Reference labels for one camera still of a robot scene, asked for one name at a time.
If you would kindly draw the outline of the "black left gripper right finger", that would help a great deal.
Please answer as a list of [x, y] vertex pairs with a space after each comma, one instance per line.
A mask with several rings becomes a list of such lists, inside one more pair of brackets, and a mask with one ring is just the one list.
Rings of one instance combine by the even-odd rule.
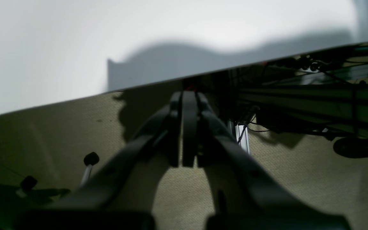
[[182, 94], [183, 166], [197, 158], [215, 214], [206, 230], [349, 230], [345, 217], [317, 211], [278, 184], [237, 143], [206, 96]]

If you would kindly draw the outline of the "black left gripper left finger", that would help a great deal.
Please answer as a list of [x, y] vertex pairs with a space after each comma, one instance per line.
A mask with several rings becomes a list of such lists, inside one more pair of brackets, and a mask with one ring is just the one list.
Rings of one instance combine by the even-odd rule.
[[179, 164], [182, 93], [152, 115], [98, 173], [75, 192], [27, 211], [15, 230], [155, 230], [151, 211], [165, 172]]

